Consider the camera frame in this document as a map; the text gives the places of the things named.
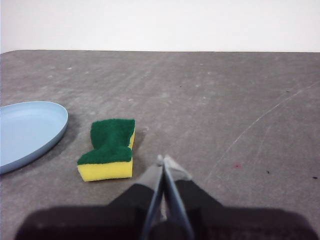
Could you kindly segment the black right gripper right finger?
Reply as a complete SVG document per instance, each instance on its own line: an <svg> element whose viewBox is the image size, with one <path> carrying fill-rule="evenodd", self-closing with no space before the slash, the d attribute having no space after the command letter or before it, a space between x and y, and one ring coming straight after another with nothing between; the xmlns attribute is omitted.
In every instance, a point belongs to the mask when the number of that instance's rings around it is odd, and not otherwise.
<svg viewBox="0 0 320 240"><path fill-rule="evenodd" d="M278 208L234 207L218 202L172 157L164 157L173 186L197 240L312 240L300 214Z"/></svg>

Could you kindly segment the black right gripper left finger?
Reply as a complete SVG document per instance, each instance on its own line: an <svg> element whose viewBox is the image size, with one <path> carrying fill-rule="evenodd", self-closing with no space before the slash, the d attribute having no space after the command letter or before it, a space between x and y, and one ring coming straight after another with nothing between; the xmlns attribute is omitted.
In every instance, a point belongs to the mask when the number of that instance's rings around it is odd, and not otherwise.
<svg viewBox="0 0 320 240"><path fill-rule="evenodd" d="M158 155L137 182L107 205L56 206L31 213L15 239L138 239L159 188L163 160Z"/></svg>

